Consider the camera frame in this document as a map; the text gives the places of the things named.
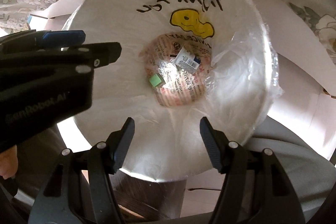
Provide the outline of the person left hand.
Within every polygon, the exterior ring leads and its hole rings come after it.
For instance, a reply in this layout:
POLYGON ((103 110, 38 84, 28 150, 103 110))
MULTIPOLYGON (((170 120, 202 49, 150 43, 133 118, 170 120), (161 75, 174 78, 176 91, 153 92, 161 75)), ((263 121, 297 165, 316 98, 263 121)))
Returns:
POLYGON ((13 177, 18 170, 17 146, 0 154, 0 176, 4 180, 13 177))

